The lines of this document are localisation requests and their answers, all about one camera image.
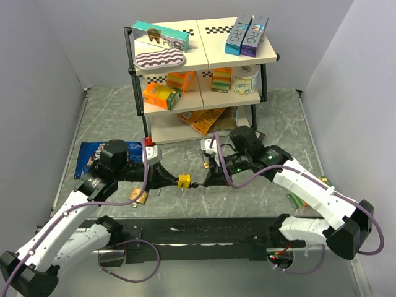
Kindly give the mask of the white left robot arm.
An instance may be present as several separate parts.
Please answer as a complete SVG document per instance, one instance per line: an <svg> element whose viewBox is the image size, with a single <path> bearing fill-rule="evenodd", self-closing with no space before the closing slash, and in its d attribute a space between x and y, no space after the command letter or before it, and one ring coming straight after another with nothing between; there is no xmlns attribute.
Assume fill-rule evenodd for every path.
<svg viewBox="0 0 396 297"><path fill-rule="evenodd" d="M178 184L179 179L162 166L158 146L144 140L141 144L141 156L134 160L125 141L108 141L47 224L16 252L1 255L3 296L10 287L23 296L49 296L61 275L85 256L103 247L118 247L123 226L109 216L100 217L75 238L72 235L92 213L110 205L107 198L120 181L143 182L144 190Z"/></svg>

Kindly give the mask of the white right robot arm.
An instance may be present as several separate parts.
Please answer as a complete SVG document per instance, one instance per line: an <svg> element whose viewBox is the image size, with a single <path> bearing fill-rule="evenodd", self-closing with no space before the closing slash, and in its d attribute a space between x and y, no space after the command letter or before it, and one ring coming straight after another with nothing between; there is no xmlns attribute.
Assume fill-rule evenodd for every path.
<svg viewBox="0 0 396 297"><path fill-rule="evenodd" d="M251 170L305 201L321 215L301 218L280 215L270 231L271 242L285 246L289 241L326 245L339 257L352 260L372 230L373 205L341 195L306 170L297 159L277 145L265 146L256 132L240 126L230 133L235 153L223 156L220 139L203 139L201 149L209 159L205 187L231 186L234 174Z"/></svg>

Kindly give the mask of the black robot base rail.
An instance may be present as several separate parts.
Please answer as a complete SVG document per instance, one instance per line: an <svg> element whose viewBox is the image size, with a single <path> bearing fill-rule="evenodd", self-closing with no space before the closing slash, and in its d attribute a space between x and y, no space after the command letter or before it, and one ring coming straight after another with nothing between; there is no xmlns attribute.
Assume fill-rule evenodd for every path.
<svg viewBox="0 0 396 297"><path fill-rule="evenodd" d="M266 261L271 249L303 248L276 227L276 217L119 218L128 264L165 260Z"/></svg>

